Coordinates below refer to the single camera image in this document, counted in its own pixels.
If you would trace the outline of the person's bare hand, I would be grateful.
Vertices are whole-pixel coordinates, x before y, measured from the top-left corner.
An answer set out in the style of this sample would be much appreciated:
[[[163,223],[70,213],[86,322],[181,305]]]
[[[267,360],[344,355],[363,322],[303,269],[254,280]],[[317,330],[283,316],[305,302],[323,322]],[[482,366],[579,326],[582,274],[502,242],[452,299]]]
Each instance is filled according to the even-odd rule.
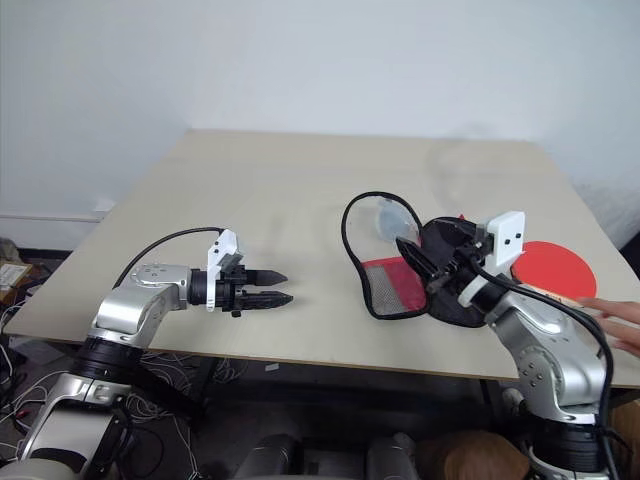
[[[639,303],[582,297],[577,303],[594,314],[594,318],[613,339],[613,347],[639,357]]]

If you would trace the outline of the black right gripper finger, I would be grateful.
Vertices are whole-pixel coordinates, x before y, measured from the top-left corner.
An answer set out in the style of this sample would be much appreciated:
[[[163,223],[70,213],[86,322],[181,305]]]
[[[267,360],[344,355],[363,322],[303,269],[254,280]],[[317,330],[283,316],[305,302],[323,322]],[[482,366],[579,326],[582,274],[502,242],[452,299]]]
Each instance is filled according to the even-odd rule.
[[[404,237],[397,237],[395,243],[402,258],[422,280],[432,281],[435,278],[436,265],[418,244]]]

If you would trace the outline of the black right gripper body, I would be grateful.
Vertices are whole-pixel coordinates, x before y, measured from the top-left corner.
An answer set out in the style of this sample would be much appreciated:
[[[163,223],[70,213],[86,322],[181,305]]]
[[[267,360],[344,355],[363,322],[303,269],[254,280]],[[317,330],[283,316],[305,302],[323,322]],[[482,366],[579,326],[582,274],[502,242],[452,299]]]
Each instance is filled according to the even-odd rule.
[[[477,276],[475,265],[482,266],[484,259],[493,252],[493,235],[484,224],[465,219],[447,219],[444,238],[453,248],[449,265],[455,268],[451,290],[463,290]]]

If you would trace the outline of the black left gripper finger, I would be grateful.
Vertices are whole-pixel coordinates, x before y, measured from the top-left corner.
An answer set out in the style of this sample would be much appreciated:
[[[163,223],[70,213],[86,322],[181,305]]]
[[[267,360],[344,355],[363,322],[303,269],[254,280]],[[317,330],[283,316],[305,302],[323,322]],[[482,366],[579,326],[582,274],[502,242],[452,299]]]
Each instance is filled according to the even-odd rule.
[[[285,306],[292,302],[293,296],[278,291],[263,291],[243,295],[244,310],[267,310]]]
[[[273,270],[246,270],[245,283],[253,286],[273,286],[288,280],[288,277]]]

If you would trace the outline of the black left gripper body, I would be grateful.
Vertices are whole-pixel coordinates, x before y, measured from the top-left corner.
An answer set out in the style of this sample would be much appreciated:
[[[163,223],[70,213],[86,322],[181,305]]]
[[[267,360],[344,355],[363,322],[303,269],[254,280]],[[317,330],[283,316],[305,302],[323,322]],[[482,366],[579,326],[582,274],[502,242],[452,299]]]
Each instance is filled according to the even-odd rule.
[[[241,316],[244,287],[248,283],[247,270],[241,259],[237,255],[226,258],[216,280],[216,305],[233,318]]]

